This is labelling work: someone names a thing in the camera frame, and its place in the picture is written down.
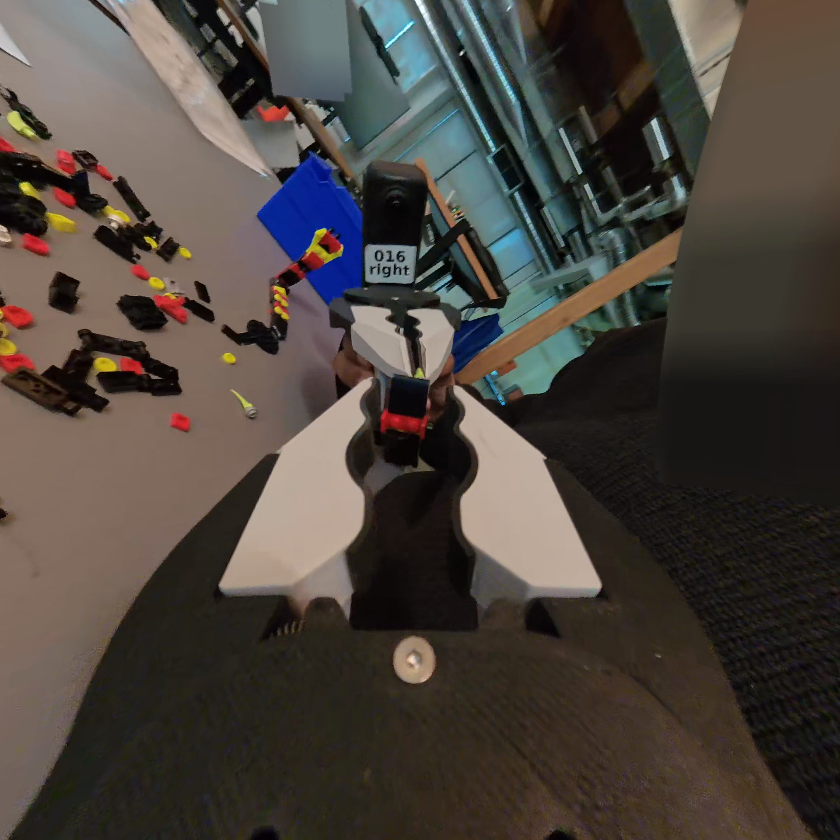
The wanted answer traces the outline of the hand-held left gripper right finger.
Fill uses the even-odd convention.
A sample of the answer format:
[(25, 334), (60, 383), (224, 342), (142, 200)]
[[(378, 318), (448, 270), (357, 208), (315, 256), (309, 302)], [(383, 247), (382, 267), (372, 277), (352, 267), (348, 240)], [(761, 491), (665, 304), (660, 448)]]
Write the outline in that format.
[(602, 581), (542, 453), (466, 389), (453, 396), (457, 430), (474, 469), (459, 501), (460, 529), (475, 555), (470, 592), (499, 600), (587, 598)]

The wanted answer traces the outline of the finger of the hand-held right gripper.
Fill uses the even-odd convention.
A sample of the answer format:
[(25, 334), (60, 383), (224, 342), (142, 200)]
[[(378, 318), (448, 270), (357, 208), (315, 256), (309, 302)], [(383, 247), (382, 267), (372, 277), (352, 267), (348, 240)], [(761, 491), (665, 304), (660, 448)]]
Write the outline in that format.
[(415, 319), (423, 356), (422, 370), (429, 381), (435, 382), (451, 355), (455, 328), (441, 308), (416, 309)]
[(384, 377), (413, 376), (408, 339), (391, 320), (386, 308), (350, 308), (350, 335), (354, 351)]

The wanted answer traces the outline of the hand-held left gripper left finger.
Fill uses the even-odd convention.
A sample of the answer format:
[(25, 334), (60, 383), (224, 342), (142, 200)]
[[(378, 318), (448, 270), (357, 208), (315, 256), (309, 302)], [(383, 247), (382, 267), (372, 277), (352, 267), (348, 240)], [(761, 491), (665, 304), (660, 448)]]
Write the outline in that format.
[(347, 553), (364, 525), (365, 496), (348, 454), (369, 419), (363, 403), (373, 385), (355, 386), (278, 450), (218, 583), (224, 596), (281, 595), (298, 614), (330, 598), (350, 613)]

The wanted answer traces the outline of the black and red lego assembly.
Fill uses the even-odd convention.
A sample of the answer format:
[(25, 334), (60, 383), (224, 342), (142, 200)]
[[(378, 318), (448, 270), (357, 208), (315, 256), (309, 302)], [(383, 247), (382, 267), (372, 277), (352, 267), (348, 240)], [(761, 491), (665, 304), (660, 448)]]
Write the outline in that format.
[(415, 376), (391, 378), (383, 397), (375, 440), (384, 462), (414, 469), (429, 425), (428, 380)]

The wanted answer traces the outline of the red yellow black lego tail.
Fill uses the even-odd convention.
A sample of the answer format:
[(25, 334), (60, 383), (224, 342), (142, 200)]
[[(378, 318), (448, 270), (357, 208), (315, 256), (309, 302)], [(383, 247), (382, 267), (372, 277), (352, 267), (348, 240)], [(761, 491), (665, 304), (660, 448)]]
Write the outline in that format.
[(287, 337), (289, 325), (289, 292), (298, 283), (307, 280), (310, 274), (325, 267), (343, 254), (343, 245), (331, 228), (315, 232), (303, 255), (290, 262), (269, 282), (269, 327), (279, 341)]

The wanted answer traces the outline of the black and blue lego assembly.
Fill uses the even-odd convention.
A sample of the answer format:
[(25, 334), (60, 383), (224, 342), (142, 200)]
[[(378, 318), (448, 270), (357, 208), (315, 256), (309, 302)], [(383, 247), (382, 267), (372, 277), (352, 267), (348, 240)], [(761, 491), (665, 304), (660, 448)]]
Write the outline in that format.
[(279, 353), (280, 343), (285, 339), (285, 335), (277, 328), (255, 319), (247, 321), (244, 331), (237, 331), (227, 324), (223, 325), (220, 331), (237, 346), (255, 346), (270, 355)]

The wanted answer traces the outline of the scattered lego pieces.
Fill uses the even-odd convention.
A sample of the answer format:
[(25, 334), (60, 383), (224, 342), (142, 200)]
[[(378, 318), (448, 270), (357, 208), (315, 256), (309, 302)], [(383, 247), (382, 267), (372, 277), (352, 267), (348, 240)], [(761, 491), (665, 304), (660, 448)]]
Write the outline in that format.
[[(189, 253), (173, 239), (163, 240), (160, 227), (151, 220), (127, 181), (113, 178), (98, 158), (86, 150), (56, 152), (56, 166), (37, 155), (16, 149), (2, 139), (2, 247), (19, 244), (27, 252), (50, 256), (45, 236), (50, 230), (76, 232), (76, 222), (53, 213), (40, 198), (48, 187), (65, 208), (79, 209), (101, 219), (93, 238), (109, 252), (130, 263), (132, 274), (158, 291), (156, 296), (122, 295), (117, 309), (129, 325), (144, 333), (161, 331), (170, 321), (185, 322), (189, 313), (214, 321), (207, 308), (207, 289), (196, 283), (197, 299), (185, 297), (151, 276), (140, 264), (139, 249), (170, 259)], [(109, 400), (88, 383), (92, 371), (108, 394), (145, 393), (178, 396), (182, 393), (179, 371), (155, 359), (141, 340), (120, 339), (81, 329), (79, 345), (61, 366), (38, 372), (34, 361), (16, 345), (10, 329), (35, 325), (26, 308), (2, 297), (2, 386), (46, 411), (76, 417), (81, 411), (103, 413)]]

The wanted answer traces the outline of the person's right hand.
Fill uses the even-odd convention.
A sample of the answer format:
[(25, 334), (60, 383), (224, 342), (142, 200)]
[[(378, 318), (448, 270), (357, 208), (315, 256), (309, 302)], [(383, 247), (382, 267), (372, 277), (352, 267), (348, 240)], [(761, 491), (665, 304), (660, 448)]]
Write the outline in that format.
[[(342, 396), (360, 382), (374, 376), (373, 366), (354, 350), (350, 338), (344, 336), (332, 362), (337, 393)], [(450, 354), (437, 379), (430, 385), (427, 415), (431, 423), (442, 418), (448, 410), (449, 397), (455, 384), (455, 357)]]

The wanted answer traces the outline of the blue plastic bin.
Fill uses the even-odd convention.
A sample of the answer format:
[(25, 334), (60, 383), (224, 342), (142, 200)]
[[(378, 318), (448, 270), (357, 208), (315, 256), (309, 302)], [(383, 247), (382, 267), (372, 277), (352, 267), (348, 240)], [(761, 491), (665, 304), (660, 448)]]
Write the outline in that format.
[(352, 195), (334, 181), (329, 163), (309, 154), (256, 216), (292, 259), (303, 255), (317, 230), (327, 228), (337, 235), (342, 256), (315, 271), (309, 281), (324, 304), (360, 286), (362, 213)]
[(454, 373), (462, 371), (484, 349), (497, 341), (503, 334), (500, 314), (492, 314), (463, 321), (455, 332), (451, 354), (454, 359)]

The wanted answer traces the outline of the grey computer monitor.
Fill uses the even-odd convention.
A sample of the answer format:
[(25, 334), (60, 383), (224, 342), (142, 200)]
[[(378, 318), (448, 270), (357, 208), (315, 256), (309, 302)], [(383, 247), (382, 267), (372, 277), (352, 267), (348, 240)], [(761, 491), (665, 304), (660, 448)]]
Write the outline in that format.
[(353, 145), (361, 150), (410, 109), (398, 84), (400, 71), (368, 13), (346, 2), (352, 90), (335, 111)]

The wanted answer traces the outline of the grey metal plate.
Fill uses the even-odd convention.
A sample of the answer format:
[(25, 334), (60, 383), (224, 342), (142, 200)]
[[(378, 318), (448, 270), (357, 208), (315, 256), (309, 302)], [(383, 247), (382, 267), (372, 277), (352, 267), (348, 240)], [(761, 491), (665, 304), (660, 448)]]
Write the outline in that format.
[(242, 127), (263, 161), (272, 171), (295, 169), (300, 163), (297, 124), (293, 121), (266, 122), (243, 119)]

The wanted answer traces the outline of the wooden beam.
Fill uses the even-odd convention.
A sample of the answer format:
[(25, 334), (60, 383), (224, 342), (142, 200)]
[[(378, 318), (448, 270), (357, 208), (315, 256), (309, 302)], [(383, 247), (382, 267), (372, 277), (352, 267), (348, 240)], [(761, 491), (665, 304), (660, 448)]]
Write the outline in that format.
[(682, 227), (677, 229), (601, 279), (491, 344), (456, 374), (457, 383), (471, 385), (493, 371), (499, 371), (554, 334), (621, 297), (660, 270), (674, 265), (683, 232)]

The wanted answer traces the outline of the silver pipes and ducts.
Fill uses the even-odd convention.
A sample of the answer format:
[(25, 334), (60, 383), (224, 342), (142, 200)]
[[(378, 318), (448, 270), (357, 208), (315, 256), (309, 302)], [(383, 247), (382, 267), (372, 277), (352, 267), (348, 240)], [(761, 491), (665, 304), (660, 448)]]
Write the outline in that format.
[(673, 2), (415, 2), (530, 267), (506, 332), (686, 221), (710, 122)]

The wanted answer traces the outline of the printed instruction sheet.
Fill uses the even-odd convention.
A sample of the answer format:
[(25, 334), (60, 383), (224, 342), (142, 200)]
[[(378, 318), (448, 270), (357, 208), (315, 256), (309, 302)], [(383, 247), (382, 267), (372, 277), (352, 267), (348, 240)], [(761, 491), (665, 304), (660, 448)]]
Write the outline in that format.
[(207, 69), (152, 1), (106, 1), (196, 130), (261, 177), (272, 170), (247, 135)]

